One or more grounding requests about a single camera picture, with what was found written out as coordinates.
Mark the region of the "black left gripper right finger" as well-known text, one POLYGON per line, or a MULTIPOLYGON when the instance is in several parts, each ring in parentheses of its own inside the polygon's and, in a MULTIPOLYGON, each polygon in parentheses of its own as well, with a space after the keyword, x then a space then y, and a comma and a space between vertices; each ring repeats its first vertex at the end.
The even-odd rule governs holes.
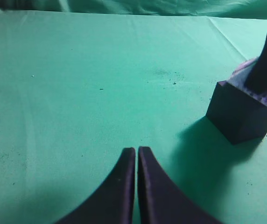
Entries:
POLYGON ((138 149, 138 201, 142 224, 218 224, 169 178, 150 147, 138 149))

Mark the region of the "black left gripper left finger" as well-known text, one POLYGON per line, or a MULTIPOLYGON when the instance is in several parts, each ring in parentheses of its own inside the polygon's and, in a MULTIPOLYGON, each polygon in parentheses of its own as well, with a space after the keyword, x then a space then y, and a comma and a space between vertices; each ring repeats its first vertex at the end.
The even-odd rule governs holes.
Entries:
POLYGON ((124 148, 101 185, 58 224, 131 224, 135 193, 135 149, 124 148))

